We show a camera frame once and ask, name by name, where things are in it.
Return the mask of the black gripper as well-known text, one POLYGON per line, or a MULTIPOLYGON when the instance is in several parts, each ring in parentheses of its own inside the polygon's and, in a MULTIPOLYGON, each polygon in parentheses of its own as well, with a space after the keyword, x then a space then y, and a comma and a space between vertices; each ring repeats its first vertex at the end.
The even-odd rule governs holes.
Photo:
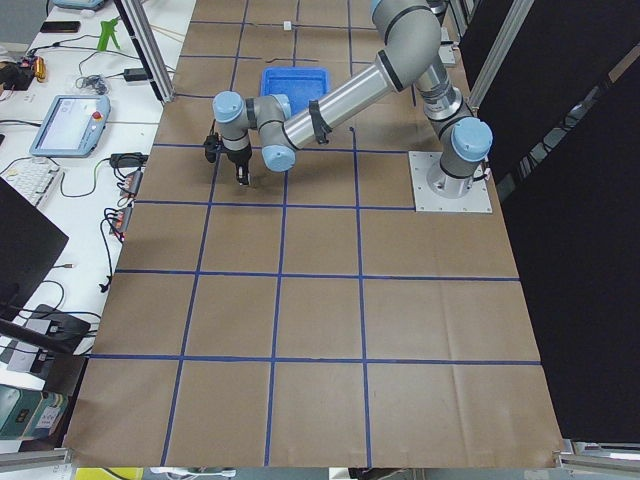
POLYGON ((228 147, 224 147, 224 153, 227 155, 227 158, 236 165, 236 180, 238 184, 241 186, 249 186, 249 163, 252 157, 251 145, 248 144, 240 150, 232 150, 228 147))

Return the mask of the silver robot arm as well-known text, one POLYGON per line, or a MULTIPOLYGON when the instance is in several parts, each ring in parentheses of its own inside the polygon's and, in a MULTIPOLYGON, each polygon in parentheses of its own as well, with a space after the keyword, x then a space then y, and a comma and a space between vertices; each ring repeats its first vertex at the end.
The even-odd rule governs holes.
POLYGON ((438 162, 428 170, 427 184, 443 198, 468 194, 481 179, 476 170, 488 156, 493 134, 471 114, 441 61, 441 23, 434 2, 374 1, 370 11, 383 48, 367 68, 310 100, 298 113, 292 111, 285 94, 244 98, 235 91, 218 93, 204 142, 206 159, 214 163, 226 156, 236 168, 237 182, 249 184, 249 134, 255 131, 266 167, 286 172, 294 166, 297 151, 310 142, 326 144, 335 127, 386 95, 415 87, 443 148, 438 162))

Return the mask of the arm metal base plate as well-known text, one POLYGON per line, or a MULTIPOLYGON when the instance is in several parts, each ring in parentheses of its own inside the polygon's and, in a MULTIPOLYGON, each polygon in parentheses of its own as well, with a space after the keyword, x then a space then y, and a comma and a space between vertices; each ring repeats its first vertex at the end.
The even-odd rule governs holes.
POLYGON ((458 42, 444 40, 440 44, 439 57, 446 67, 454 67, 457 63, 455 51, 458 49, 458 42))
POLYGON ((441 152, 408 153, 415 211, 491 214, 493 208, 482 166, 468 178, 453 178, 442 170, 441 155, 441 152))

